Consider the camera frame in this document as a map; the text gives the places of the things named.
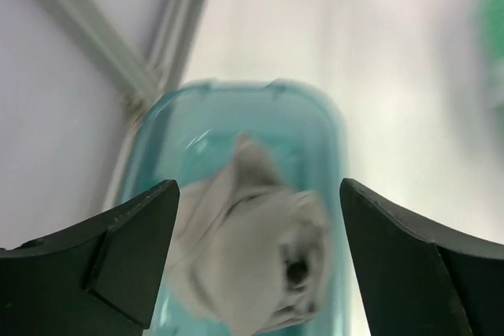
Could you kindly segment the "grey trousers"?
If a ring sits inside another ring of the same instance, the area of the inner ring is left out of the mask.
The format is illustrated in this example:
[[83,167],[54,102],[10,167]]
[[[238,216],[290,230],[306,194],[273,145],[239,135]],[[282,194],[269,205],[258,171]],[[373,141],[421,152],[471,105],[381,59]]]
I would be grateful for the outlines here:
[[331,244],[317,193],[288,186],[242,133],[223,168],[180,191],[165,278],[189,312],[234,335],[279,330],[320,310]]

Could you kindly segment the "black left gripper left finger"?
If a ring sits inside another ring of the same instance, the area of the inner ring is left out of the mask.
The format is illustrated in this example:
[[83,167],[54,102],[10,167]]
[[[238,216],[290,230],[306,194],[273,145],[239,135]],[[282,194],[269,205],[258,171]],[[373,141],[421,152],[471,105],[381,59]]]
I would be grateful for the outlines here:
[[165,180],[108,211],[1,251],[4,335],[141,335],[180,191]]

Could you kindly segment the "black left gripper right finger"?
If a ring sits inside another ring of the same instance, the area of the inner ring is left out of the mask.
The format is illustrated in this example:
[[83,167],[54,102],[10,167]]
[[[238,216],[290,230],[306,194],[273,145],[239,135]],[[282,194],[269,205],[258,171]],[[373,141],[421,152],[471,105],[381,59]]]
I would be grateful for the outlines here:
[[355,179],[339,188],[373,335],[501,335],[503,247],[396,205]]

